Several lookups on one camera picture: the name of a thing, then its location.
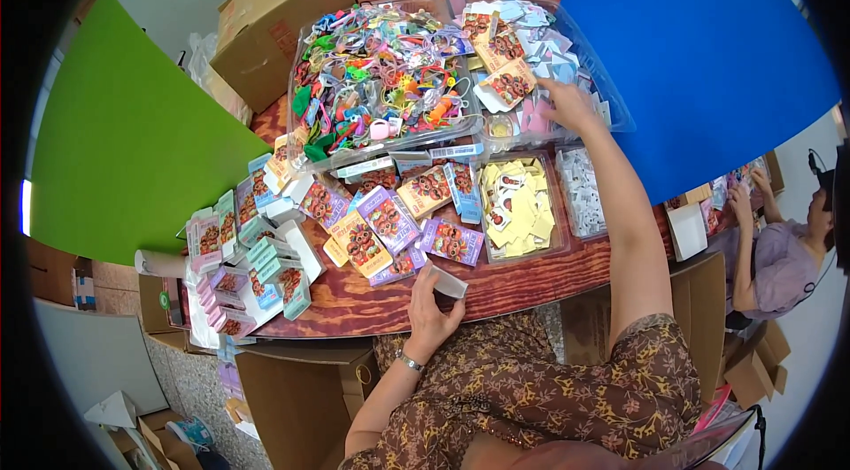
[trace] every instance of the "floral dress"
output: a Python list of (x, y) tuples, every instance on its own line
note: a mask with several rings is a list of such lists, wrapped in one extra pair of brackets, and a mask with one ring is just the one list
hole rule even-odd
[[(381, 373), (407, 337), (376, 337)], [(479, 431), (526, 449), (584, 440), (633, 459), (687, 437), (700, 412), (696, 369), (671, 316), (626, 328), (604, 365), (565, 366), (527, 311), (458, 328), (377, 446), (340, 468), (459, 468)]]

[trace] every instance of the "woman's left hand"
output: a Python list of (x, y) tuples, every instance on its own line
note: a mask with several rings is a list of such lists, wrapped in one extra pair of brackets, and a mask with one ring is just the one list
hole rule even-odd
[(431, 272), (432, 267), (433, 264), (428, 262), (419, 271), (417, 281), (410, 292), (410, 306), (407, 309), (412, 330), (405, 343), (404, 352), (420, 365), (428, 363), (443, 341), (452, 336), (460, 326), (461, 319), (466, 314), (465, 298), (455, 301), (455, 306), (448, 316), (437, 307), (433, 298), (433, 287), (440, 277), (436, 272)]
[(750, 206), (750, 191), (746, 185), (738, 184), (729, 189), (729, 202), (738, 225), (741, 229), (752, 230), (752, 207)]

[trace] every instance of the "clear plastic tray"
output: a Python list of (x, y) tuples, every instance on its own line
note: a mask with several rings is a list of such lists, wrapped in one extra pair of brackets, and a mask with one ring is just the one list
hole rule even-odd
[(555, 171), (558, 173), (558, 181), (561, 187), (561, 196), (564, 198), (564, 208), (567, 211), (567, 220), (569, 221), (569, 231), (572, 232), (572, 235), (580, 239), (582, 242), (592, 242), (593, 240), (598, 240), (600, 238), (608, 237), (608, 229), (602, 229), (599, 232), (595, 232), (593, 234), (581, 235), (579, 229), (576, 228), (577, 219), (576, 219), (576, 209), (575, 203), (572, 199), (569, 198), (569, 187), (570, 183), (567, 180), (564, 180), (564, 171), (560, 166), (560, 156), (563, 154), (563, 151), (576, 150), (576, 149), (585, 149), (585, 146), (581, 143), (570, 145), (570, 146), (561, 146), (555, 148)]
[[(543, 172), (546, 174), (546, 182), (548, 187), (547, 195), (549, 196), (549, 207), (552, 210), (552, 216), (554, 216), (555, 218), (555, 226), (552, 228), (552, 234), (548, 248), (538, 249), (537, 251), (529, 252), (528, 254), (523, 254), (521, 256), (502, 258), (495, 257), (493, 255), (493, 248), (490, 243), (490, 237), (487, 236), (487, 219), (482, 218), (481, 230), (483, 232), (483, 243), (484, 246), (487, 248), (487, 262), (490, 265), (497, 265), (502, 263), (517, 263), (533, 258), (551, 256), (552, 254), (558, 254), (560, 252), (569, 251), (569, 235), (567, 231), (568, 223), (566, 215), (564, 214), (564, 200), (561, 196), (561, 192), (558, 191), (558, 178), (556, 178), (552, 163), (549, 162), (549, 155), (545, 150), (517, 151), (502, 155), (494, 155), (493, 157), (490, 157), (486, 164), (481, 165), (480, 168), (483, 169), (484, 167), (486, 167), (487, 164), (492, 164), (494, 162), (510, 162), (517, 158), (537, 159), (543, 166)], [(481, 195), (482, 199), (486, 199), (486, 193), (483, 188), (481, 189)], [(486, 203), (482, 203), (482, 205), (484, 206), (484, 215), (486, 215)]]
[[(467, 0), (468, 3), (473, 3), (482, 0)], [(579, 63), (582, 68), (588, 70), (599, 90), (599, 97), (602, 101), (608, 101), (611, 112), (610, 130), (612, 133), (633, 133), (637, 127), (632, 119), (632, 114), (629, 112), (626, 103), (623, 101), (620, 92), (611, 80), (610, 75), (605, 70), (605, 66), (596, 55), (589, 40), (584, 36), (579, 29), (576, 21), (569, 16), (567, 11), (561, 7), (561, 4), (553, 0), (526, 0), (537, 4), (546, 9), (555, 17), (553, 27), (562, 35), (572, 41), (573, 45), (569, 51), (576, 54), (579, 58)], [(497, 153), (500, 151), (512, 150), (522, 146), (539, 146), (547, 142), (567, 142), (577, 138), (575, 133), (567, 129), (557, 126), (554, 130), (545, 133), (527, 131), (521, 135), (509, 136), (504, 138), (492, 137), (487, 132), (486, 125), (489, 121), (490, 113), (483, 112), (485, 122), (481, 130), (482, 140), (485, 146), (491, 152)]]
[[(425, 9), (425, 11), (429, 12), (434, 18), (441, 22), (447, 23), (452, 20), (449, 17), (449, 11), (445, 5), (445, 0), (377, 0), (371, 2), (371, 4), (393, 4), (409, 13), (416, 13), (419, 9)], [(317, 18), (308, 26), (303, 27), (301, 32), (298, 34), (297, 56), (303, 55), (304, 38), (310, 33), (313, 24), (318, 20), (319, 19)], [(468, 77), (468, 84), (473, 85), (472, 77), (469, 75), (469, 70), (467, 69), (467, 58), (461, 56), (456, 57), (456, 59), (458, 79), (460, 80), (463, 77)], [(292, 72), (289, 74), (288, 92), (293, 92), (295, 90), (295, 69), (300, 62), (301, 60), (299, 57), (292, 63)], [(481, 115), (478, 98), (473, 93), (472, 88), (469, 88), (463, 93), (462, 99), (468, 102), (468, 107), (463, 109), (463, 113), (469, 116), (464, 118), (461, 123), (452, 127), (435, 129), (433, 131), (409, 133), (407, 136), (402, 138), (385, 139), (378, 144), (369, 145), (361, 149), (340, 150), (338, 153), (334, 153), (320, 162), (311, 162), (309, 159), (305, 159), (305, 162), (303, 163), (294, 162), (293, 168), (295, 169), (298, 177), (305, 173), (323, 173), (339, 167), (348, 166), (349, 164), (363, 162), (370, 158), (386, 154), (389, 151), (417, 149), (421, 146), (436, 144), (460, 138), (462, 136), (476, 135), (483, 127), (483, 117)], [(286, 128), (292, 131), (297, 127), (298, 117), (292, 112), (292, 104), (287, 103)], [(286, 146), (286, 155), (290, 159), (298, 158), (303, 151), (303, 146), (303, 144), (298, 144), (296, 140), (290, 140)]]

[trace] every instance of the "wood grain tabletop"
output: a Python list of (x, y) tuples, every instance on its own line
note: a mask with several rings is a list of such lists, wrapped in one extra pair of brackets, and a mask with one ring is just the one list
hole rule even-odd
[[(251, 123), (251, 130), (270, 145), (286, 132), (286, 103), (287, 97), (283, 95), (262, 114), (254, 116)], [(552, 186), (558, 190), (551, 192), (554, 204), (563, 208), (560, 187), (557, 183)], [(655, 207), (653, 213), (670, 256), (672, 241), (664, 210)], [(442, 207), (434, 215), (460, 223), (451, 205)], [(286, 320), (282, 315), (275, 317), (253, 336), (354, 337), (410, 329), (407, 306), (415, 277), (373, 289), (350, 263), (338, 268), (331, 262), (322, 250), (328, 235), (318, 223), (307, 219), (302, 226), (327, 267), (327, 271), (310, 287), (313, 305), (294, 321)], [(568, 227), (565, 226), (565, 229), (569, 250), (551, 256), (491, 265), (482, 250), (475, 268), (436, 256), (431, 256), (431, 260), (469, 283), (464, 321), (501, 316), (556, 302), (609, 281), (608, 238), (582, 243), (572, 237)]]

